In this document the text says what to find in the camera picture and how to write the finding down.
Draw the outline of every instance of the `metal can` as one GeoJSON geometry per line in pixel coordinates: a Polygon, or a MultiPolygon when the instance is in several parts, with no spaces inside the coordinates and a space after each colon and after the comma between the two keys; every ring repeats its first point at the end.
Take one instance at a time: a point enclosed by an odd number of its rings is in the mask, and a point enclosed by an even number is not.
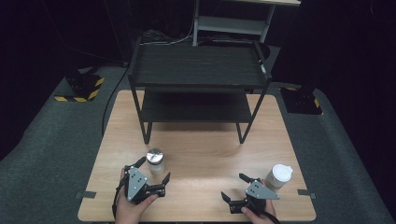
{"type": "Polygon", "coordinates": [[[150,149],[146,158],[152,175],[163,174],[165,171],[165,161],[163,160],[163,152],[159,148],[150,149]]]}

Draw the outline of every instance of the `gray carpet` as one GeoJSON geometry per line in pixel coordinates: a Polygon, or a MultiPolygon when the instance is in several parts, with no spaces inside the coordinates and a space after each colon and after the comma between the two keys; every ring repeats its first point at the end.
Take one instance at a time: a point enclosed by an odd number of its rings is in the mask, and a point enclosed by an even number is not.
{"type": "MultiPolygon", "coordinates": [[[[278,52],[271,50],[268,71],[278,52]]],[[[106,103],[124,72],[111,64],[100,68],[96,74],[105,82],[92,102],[60,103],[49,97],[21,142],[0,161],[0,223],[81,223],[76,194],[88,184],[106,103]]],[[[306,185],[317,195],[317,219],[310,223],[394,223],[326,96],[315,91],[324,115],[288,114],[282,86],[273,83],[268,93],[279,103],[306,185]]],[[[116,93],[128,89],[125,77],[116,93]]]]}

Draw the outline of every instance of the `dark background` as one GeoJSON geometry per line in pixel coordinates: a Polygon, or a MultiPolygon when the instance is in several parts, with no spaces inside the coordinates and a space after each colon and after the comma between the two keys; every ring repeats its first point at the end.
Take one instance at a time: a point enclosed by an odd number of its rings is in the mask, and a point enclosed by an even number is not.
{"type": "MultiPolygon", "coordinates": [[[[109,21],[111,16],[104,10],[105,1],[63,1],[59,7],[56,3],[61,2],[51,1],[51,13],[63,27],[62,38],[42,1],[1,2],[1,158],[19,143],[65,72],[102,62],[122,65],[128,60],[109,21]],[[71,16],[78,25],[66,25],[71,16]]],[[[132,1],[130,25],[174,37],[186,35],[191,26],[191,3],[132,1]]],[[[265,18],[262,12],[266,6],[219,4],[203,1],[202,14],[265,18]]],[[[281,47],[272,71],[275,81],[315,83],[326,94],[394,217],[395,12],[394,0],[304,0],[298,11],[276,8],[266,39],[266,44],[281,47]]]]}

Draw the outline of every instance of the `white paper cup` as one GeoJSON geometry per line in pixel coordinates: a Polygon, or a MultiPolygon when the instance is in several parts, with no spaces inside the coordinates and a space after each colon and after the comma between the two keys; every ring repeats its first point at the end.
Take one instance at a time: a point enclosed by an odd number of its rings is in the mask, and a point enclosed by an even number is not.
{"type": "Polygon", "coordinates": [[[291,173],[293,173],[291,167],[282,164],[275,165],[265,178],[266,187],[273,191],[282,188],[291,180],[291,173]]]}

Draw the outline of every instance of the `human hand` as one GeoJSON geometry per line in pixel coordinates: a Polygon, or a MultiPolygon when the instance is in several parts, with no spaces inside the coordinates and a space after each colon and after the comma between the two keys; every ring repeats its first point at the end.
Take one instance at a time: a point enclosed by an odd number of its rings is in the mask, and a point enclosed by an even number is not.
{"type": "MultiPolygon", "coordinates": [[[[124,169],[121,170],[120,178],[124,178],[124,169]]],[[[158,195],[150,195],[140,204],[134,204],[126,199],[124,193],[125,186],[120,189],[117,202],[116,224],[137,224],[146,209],[158,198],[158,195]]]]}
{"type": "MultiPolygon", "coordinates": [[[[250,209],[243,207],[241,209],[242,213],[248,218],[250,219],[250,221],[253,224],[273,224],[274,222],[271,221],[271,219],[265,215],[260,215],[259,217],[254,214],[250,209]]],[[[276,212],[275,212],[275,208],[272,205],[272,201],[271,200],[266,200],[266,205],[265,205],[265,212],[273,215],[274,217],[276,217],[276,212]]]]}

